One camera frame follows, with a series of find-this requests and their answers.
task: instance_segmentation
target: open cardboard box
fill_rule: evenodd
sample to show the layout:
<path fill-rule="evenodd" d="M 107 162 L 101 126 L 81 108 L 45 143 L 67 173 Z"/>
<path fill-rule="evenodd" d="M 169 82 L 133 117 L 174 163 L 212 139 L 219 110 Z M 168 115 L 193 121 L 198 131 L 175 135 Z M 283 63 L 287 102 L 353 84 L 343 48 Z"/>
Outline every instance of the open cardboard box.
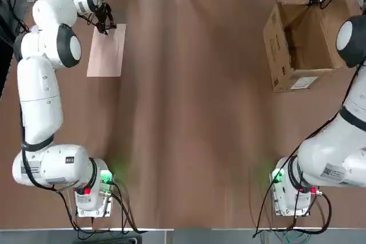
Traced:
<path fill-rule="evenodd" d="M 309 89 L 323 75 L 344 66 L 335 42 L 350 12 L 345 0 L 332 4 L 320 10 L 276 0 L 263 31 L 273 91 Z"/>

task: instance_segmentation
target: green light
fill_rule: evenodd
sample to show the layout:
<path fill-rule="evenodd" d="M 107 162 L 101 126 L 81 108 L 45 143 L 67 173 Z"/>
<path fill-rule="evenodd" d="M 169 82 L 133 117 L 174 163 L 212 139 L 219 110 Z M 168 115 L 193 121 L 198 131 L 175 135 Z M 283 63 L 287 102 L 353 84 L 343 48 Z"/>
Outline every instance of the green light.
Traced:
<path fill-rule="evenodd" d="M 272 178 L 273 178 L 274 183 L 282 182 L 282 178 L 283 178 L 284 174 L 285 174 L 284 169 L 274 169 L 274 171 L 272 172 Z"/>
<path fill-rule="evenodd" d="M 112 184 L 113 183 L 113 174 L 109 170 L 101 171 L 101 182 Z"/>

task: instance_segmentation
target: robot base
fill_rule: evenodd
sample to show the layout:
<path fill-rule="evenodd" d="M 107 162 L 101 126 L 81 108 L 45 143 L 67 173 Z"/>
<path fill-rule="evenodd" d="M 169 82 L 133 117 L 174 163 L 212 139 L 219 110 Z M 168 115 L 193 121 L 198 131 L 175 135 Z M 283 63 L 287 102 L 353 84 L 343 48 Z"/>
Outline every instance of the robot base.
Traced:
<path fill-rule="evenodd" d="M 103 173 L 110 173 L 106 163 L 99 159 L 94 159 L 97 167 L 98 167 L 98 174 L 97 180 L 91 188 L 91 193 L 88 195 L 78 195 L 75 193 L 75 201 L 77 207 L 77 215 L 78 217 L 110 217 L 112 214 L 112 203 L 113 199 L 110 195 L 113 191 L 113 185 L 105 183 L 104 179 L 102 178 Z M 87 205 L 92 201 L 99 201 L 97 204 L 100 205 L 97 209 L 87 209 Z"/>
<path fill-rule="evenodd" d="M 273 174 L 269 174 L 269 179 L 270 182 L 272 182 L 273 176 L 275 176 L 277 174 L 277 170 L 273 171 Z M 295 214 L 295 207 L 289 205 L 289 203 L 287 203 L 287 199 L 288 199 L 288 194 L 286 194 L 286 192 L 291 192 L 291 191 L 295 191 L 293 193 L 295 193 L 294 197 L 296 200 L 296 196 L 297 196 L 297 190 L 295 190 L 295 188 L 293 188 L 292 186 L 286 186 L 286 182 L 282 181 L 282 182 L 278 182 L 278 183 L 274 183 L 271 187 L 271 193 L 272 193 L 272 202 L 273 202 L 273 208 L 274 208 L 274 213 L 276 216 L 281 216 L 281 217 L 290 217 L 290 216 L 294 216 Z M 299 203 L 299 201 L 306 201 L 308 203 L 306 203 L 306 207 L 301 207 L 302 203 Z M 309 208 L 309 204 L 310 204 L 310 193 L 308 194 L 302 194 L 300 193 L 299 195 L 299 200 L 297 202 L 297 210 L 296 210 L 296 216 L 308 216 L 310 215 L 310 211 L 304 215 Z"/>
<path fill-rule="evenodd" d="M 94 211 L 86 211 L 77 208 L 78 217 L 110 217 L 112 214 L 112 201 L 112 197 L 104 197 L 102 206 Z"/>

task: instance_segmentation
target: floor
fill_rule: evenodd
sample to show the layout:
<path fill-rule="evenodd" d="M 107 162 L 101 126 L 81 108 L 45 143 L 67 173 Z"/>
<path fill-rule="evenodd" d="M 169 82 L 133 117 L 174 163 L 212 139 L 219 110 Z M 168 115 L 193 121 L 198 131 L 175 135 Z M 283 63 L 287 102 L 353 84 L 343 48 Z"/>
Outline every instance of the floor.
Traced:
<path fill-rule="evenodd" d="M 260 237 L 252 239 L 254 230 L 204 230 L 204 229 L 186 229 L 176 230 L 174 232 L 164 231 L 148 232 L 142 235 L 143 244 L 243 244 L 243 243 L 261 243 Z M 354 230 L 354 229 L 329 229 L 322 235 L 312 236 L 307 242 L 310 244 L 341 244 L 352 243 L 361 244 L 364 243 L 366 237 L 366 230 Z M 94 241 L 111 240 L 110 235 L 104 237 L 93 237 L 84 243 L 94 243 Z M 1 244 L 72 244 L 81 243 L 77 239 L 75 232 L 71 230 L 52 230 L 52 231 L 0 231 L 0 243 Z M 280 244 L 281 242 L 273 233 L 268 233 L 268 240 L 266 243 Z"/>

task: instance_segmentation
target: connector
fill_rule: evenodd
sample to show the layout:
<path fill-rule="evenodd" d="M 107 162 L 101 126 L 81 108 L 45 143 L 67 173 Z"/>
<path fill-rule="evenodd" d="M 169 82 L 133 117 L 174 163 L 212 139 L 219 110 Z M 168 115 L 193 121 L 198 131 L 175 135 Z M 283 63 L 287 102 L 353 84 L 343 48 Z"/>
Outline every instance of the connector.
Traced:
<path fill-rule="evenodd" d="M 323 195 L 323 193 L 321 191 L 319 191 L 317 188 L 315 187 L 311 187 L 310 189 L 310 193 L 314 194 L 314 195 Z"/>
<path fill-rule="evenodd" d="M 109 190 L 100 190 L 99 195 L 103 195 L 104 197 L 110 197 L 112 194 Z"/>

